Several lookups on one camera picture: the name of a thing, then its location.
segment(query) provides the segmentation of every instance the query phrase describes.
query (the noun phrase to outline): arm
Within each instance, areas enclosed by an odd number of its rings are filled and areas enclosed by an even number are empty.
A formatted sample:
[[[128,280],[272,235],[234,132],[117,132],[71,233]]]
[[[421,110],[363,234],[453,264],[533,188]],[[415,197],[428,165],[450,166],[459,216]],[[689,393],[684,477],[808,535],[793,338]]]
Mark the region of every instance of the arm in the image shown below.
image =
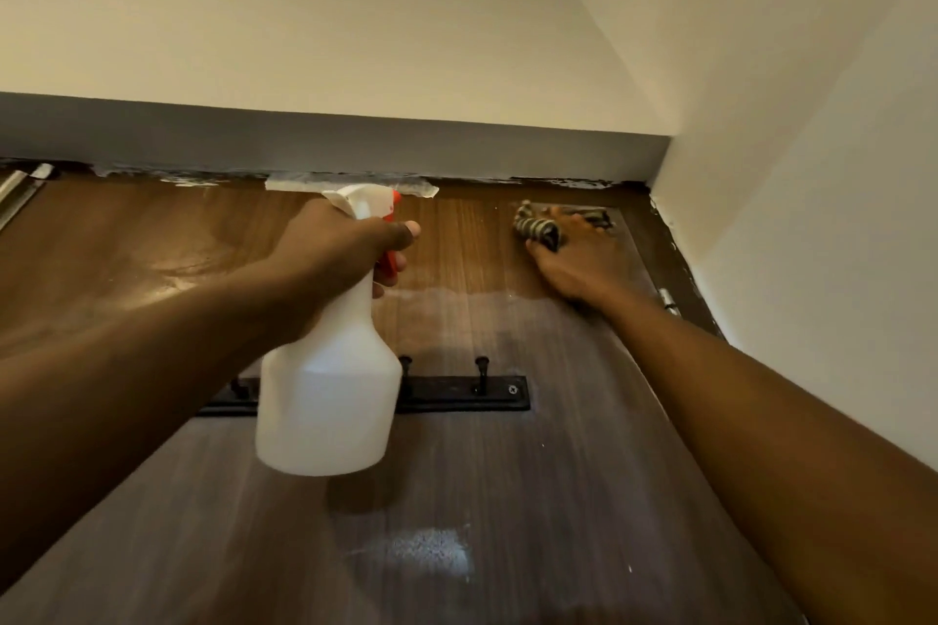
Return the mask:
[[[614,240],[556,217],[567,243],[534,260],[604,314],[812,625],[938,622],[938,474],[637,294]]]
[[[418,232],[314,200],[267,259],[0,361],[0,592],[221,386]]]

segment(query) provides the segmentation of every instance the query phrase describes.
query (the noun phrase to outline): person's right hand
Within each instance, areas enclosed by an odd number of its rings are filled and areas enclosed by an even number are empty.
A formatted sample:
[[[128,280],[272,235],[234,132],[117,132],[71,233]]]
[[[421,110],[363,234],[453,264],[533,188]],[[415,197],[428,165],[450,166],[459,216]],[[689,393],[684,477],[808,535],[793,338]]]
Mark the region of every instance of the person's right hand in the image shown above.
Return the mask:
[[[544,278],[566,299],[598,307],[604,298],[628,287],[628,263],[619,243],[601,228],[593,228],[580,215],[564,215],[551,208],[562,235],[557,252],[539,242],[525,246]]]

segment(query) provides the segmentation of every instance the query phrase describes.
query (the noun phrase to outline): white spray bottle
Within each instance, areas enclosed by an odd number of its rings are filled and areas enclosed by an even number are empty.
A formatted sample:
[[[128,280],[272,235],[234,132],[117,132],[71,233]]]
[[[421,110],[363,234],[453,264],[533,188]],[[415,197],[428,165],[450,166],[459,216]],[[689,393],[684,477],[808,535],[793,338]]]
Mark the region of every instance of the white spray bottle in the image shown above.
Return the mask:
[[[372,183],[323,195],[358,220],[390,220],[400,198]],[[394,268],[392,255],[382,262]],[[265,465],[320,477],[384,456],[402,370],[371,320],[372,275],[333,299],[309,334],[264,356],[255,445]]]

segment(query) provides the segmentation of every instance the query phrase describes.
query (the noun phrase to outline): white wall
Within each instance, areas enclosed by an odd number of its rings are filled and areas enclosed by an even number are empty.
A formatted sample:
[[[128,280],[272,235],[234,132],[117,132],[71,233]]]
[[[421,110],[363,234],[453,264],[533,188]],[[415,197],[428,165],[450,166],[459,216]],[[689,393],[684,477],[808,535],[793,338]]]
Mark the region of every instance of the white wall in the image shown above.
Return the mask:
[[[579,0],[0,0],[0,90],[664,133]]]
[[[938,0],[583,0],[733,343],[938,466]]]

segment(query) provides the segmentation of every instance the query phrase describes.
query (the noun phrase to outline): gray wall underside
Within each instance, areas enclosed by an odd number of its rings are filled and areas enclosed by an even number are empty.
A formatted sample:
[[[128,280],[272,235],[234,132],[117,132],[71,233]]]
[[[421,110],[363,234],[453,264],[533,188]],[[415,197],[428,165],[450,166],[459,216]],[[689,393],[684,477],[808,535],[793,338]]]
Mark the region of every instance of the gray wall underside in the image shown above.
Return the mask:
[[[648,181],[667,136],[0,92],[0,156],[211,171]]]

